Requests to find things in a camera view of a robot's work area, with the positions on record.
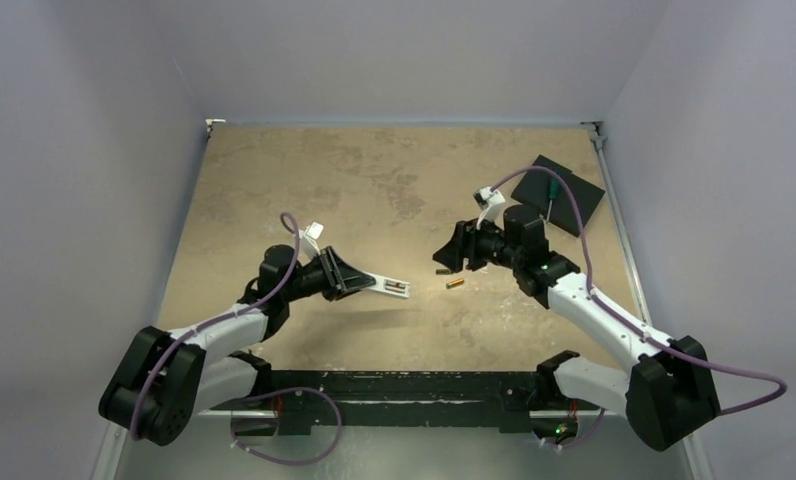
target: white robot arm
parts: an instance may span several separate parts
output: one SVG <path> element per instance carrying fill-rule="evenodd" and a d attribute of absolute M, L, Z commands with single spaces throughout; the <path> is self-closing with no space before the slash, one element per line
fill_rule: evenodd
<path fill-rule="evenodd" d="M 241 349 L 274 335 L 289 318 L 291 302 L 318 293 L 328 301 L 359 292 L 409 297 L 408 282 L 351 267 L 332 247 L 320 250 L 316 240 L 322 229 L 313 223 L 299 231 L 302 252 L 310 259 L 305 265 L 297 262 L 294 249 L 287 245 L 266 250 L 259 277 L 248 282 L 242 297 L 223 312 L 233 314 L 231 318 L 206 328 L 199 323 L 168 332 L 155 327 L 142 329 L 101 397 L 100 415 L 130 428 L 137 403 L 141 404 L 137 433 L 158 445 L 167 445 L 193 415 L 228 400 L 271 389 L 268 375 L 261 375 L 267 374 L 271 366 Z M 278 284 L 290 263 L 296 264 L 295 269 L 279 293 L 261 308 L 250 309 Z M 143 398 L 140 392 L 149 370 L 184 335 L 188 338 L 173 351 Z"/>
<path fill-rule="evenodd" d="M 625 311 L 597 288 L 587 291 L 586 275 L 549 249 L 538 212 L 527 205 L 504 210 L 505 199 L 489 187 L 475 193 L 477 219 L 457 222 L 451 240 L 433 255 L 453 272 L 492 263 L 513 271 L 519 288 L 545 308 L 573 322 L 603 346 L 621 370 L 562 352 L 538 367 L 536 398 L 582 399 L 627 418 L 650 447 L 665 450 L 720 412 L 710 370 L 678 361 L 646 342 L 651 338 L 706 360 L 691 337 L 674 340 Z M 503 212 L 504 228 L 495 224 Z M 607 304 L 642 331 L 634 333 L 597 304 Z"/>

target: white bracket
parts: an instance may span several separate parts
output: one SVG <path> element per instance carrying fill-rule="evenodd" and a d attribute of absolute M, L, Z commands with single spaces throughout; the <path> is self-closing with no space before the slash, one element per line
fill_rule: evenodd
<path fill-rule="evenodd" d="M 318 240 L 318 237 L 321 236 L 321 232 L 323 231 L 324 225 L 318 222 L 313 222 L 309 224 L 307 228 L 298 231 L 301 236 L 301 251 L 303 251 L 310 260 L 316 258 L 321 251 L 316 240 Z M 389 295 L 390 297 L 410 298 L 410 282 L 384 277 L 376 273 L 363 273 L 375 280 L 374 285 L 366 287 L 364 290 Z"/>
<path fill-rule="evenodd" d="M 310 260 L 318 257 L 319 248 L 318 248 L 318 237 L 321 236 L 321 232 L 324 231 L 324 225 L 313 222 L 307 226 L 307 228 L 303 230 L 298 230 L 298 234 L 301 236 L 301 251 L 304 252 L 304 255 L 307 256 Z"/>
<path fill-rule="evenodd" d="M 480 215 L 478 215 L 477 225 L 475 225 L 478 229 L 480 229 L 480 224 L 484 220 L 495 223 L 495 220 L 497 220 L 501 212 L 504 211 L 505 204 L 507 203 L 507 199 L 504 198 L 504 195 L 500 191 L 495 190 L 493 192 L 490 187 L 483 187 L 475 192 L 475 201 L 481 209 Z"/>
<path fill-rule="evenodd" d="M 590 362 L 583 357 L 566 360 L 554 371 L 560 393 L 598 405 L 627 418 L 630 379 L 621 370 Z"/>
<path fill-rule="evenodd" d="M 369 292 L 380 293 L 389 295 L 390 297 L 410 298 L 410 282 L 403 280 L 396 280 L 394 278 L 384 277 L 376 273 L 363 272 L 371 276 L 375 280 L 375 284 L 371 287 L 366 287 L 364 290 Z"/>
<path fill-rule="evenodd" d="M 237 358 L 224 357 L 204 368 L 192 416 L 234 398 L 247 397 L 257 381 L 257 371 Z"/>
<path fill-rule="evenodd" d="M 207 138 L 212 136 L 212 129 L 216 123 L 227 123 L 223 118 L 207 118 L 204 121 L 207 122 Z"/>
<path fill-rule="evenodd" d="M 592 143 L 595 144 L 596 150 L 601 150 L 604 147 L 604 141 L 607 140 L 606 135 L 601 135 L 598 133 L 599 127 L 601 126 L 601 122 L 592 122 L 584 124 L 587 133 L 589 134 L 589 139 Z"/>

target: black pad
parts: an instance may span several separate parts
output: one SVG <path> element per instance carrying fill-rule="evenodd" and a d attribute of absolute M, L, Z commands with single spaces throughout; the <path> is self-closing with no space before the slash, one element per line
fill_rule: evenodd
<path fill-rule="evenodd" d="M 604 190 L 597 185 L 587 182 L 581 177 L 578 177 L 568 168 L 556 163 L 542 155 L 540 155 L 535 162 L 535 166 L 546 167 L 557 172 L 560 177 L 566 182 L 575 196 L 575 201 L 578 203 L 578 209 L 581 213 L 584 227 L 589 222 L 598 203 L 604 196 Z M 548 181 L 551 177 L 545 173 L 531 171 L 526 173 L 522 180 L 516 185 L 511 197 L 517 202 L 525 205 L 530 205 L 539 210 L 542 215 L 548 212 Z M 557 198 L 554 200 L 554 205 L 551 207 L 551 218 L 549 222 L 557 225 L 570 234 L 578 237 L 578 222 L 575 219 L 575 210 L 572 208 L 569 197 L 566 195 L 563 186 L 560 186 Z"/>

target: beige work surface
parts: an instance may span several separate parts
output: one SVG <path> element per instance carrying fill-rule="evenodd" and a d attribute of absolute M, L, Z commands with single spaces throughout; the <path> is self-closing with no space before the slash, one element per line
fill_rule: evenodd
<path fill-rule="evenodd" d="M 509 270 L 463 272 L 465 285 L 451 290 L 451 277 L 434 274 L 431 255 L 454 223 L 477 217 L 472 193 L 539 154 L 602 184 L 580 129 L 216 128 L 159 325 L 182 327 L 229 308 L 265 249 L 291 244 L 278 220 L 288 211 L 302 228 L 325 226 L 320 247 L 412 287 L 409 300 L 360 293 L 293 303 L 280 332 L 254 346 L 275 368 L 530 370 L 564 349 L 613 365 L 577 327 L 522 294 Z M 606 197 L 586 230 L 596 284 L 634 312 Z M 554 226 L 547 235 L 583 267 L 579 240 Z"/>

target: small black object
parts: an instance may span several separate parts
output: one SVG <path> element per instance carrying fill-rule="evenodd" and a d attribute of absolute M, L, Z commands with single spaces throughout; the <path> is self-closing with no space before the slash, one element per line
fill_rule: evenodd
<path fill-rule="evenodd" d="M 574 419 L 534 418 L 531 420 L 531 424 L 536 438 L 553 440 L 555 445 L 560 445 L 566 440 L 578 436 L 578 422 Z"/>
<path fill-rule="evenodd" d="M 595 209 L 598 207 L 598 203 L 604 196 L 604 190 L 578 177 L 568 168 L 542 155 L 537 157 L 533 165 L 549 168 L 563 178 L 566 185 L 572 190 L 575 200 L 578 202 L 581 220 L 583 220 L 584 226 L 586 226 L 592 214 L 595 212 Z M 536 208 L 542 215 L 545 215 L 546 212 L 548 212 L 548 186 L 550 178 L 548 174 L 543 172 L 527 172 L 522 177 L 521 181 L 519 181 L 519 184 L 516 185 L 510 197 L 517 202 Z M 548 221 L 576 237 L 580 236 L 580 232 L 578 232 L 578 222 L 575 218 L 575 210 L 572 208 L 572 204 L 569 202 L 569 196 L 566 195 L 562 185 L 560 186 L 560 193 L 554 200 L 554 207 L 551 209 L 551 218 L 549 218 Z"/>

